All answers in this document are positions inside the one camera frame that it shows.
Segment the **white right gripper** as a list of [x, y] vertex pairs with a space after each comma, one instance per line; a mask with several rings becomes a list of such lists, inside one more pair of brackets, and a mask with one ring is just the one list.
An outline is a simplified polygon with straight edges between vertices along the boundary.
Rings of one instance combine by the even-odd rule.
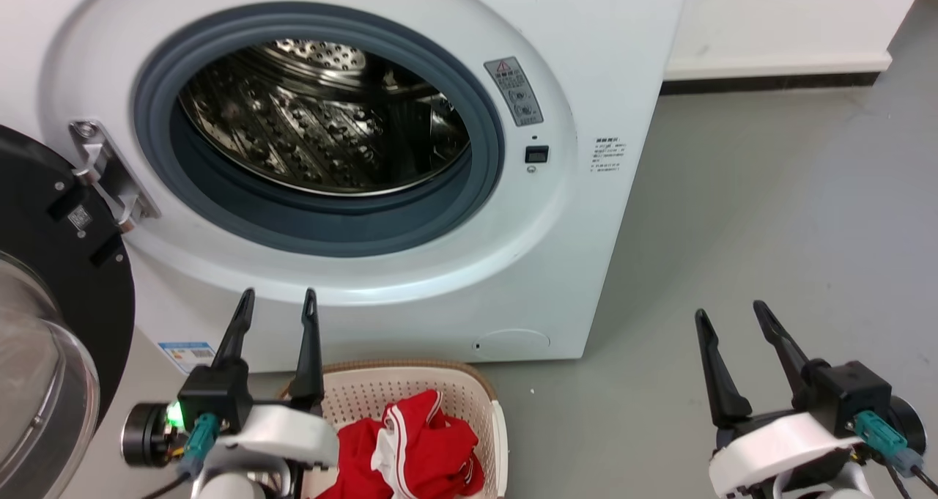
[[[753, 310], [765, 340], [775, 349], [793, 396], [791, 406], [806, 408], [807, 385], [802, 369], [807, 355], [767, 303], [753, 301]], [[750, 418], [750, 402], [738, 392], [718, 351], [718, 336], [706, 310], [695, 312], [701, 368], [712, 423], [729, 429]], [[863, 469], [851, 459], [852, 449], [861, 439], [838, 438], [828, 432], [810, 413], [795, 413], [747, 433], [717, 450], [708, 466], [708, 476], [716, 496], [740, 495], [783, 498], [788, 492], [819, 498], [864, 498]]]

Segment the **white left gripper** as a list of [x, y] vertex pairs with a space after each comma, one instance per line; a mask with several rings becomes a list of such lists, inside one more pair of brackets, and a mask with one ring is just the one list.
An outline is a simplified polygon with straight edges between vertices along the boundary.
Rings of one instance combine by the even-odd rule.
[[[242, 360], [243, 342], [254, 318], [256, 293], [242, 293], [212, 369]], [[308, 288], [300, 322], [303, 336], [287, 404], [256, 404], [238, 432], [222, 430], [220, 418], [201, 426], [183, 419], [180, 402], [135, 405], [121, 433], [121, 456], [131, 467], [165, 467], [174, 462], [181, 473], [268, 471], [337, 466], [339, 439], [322, 413], [324, 364], [315, 289]]]

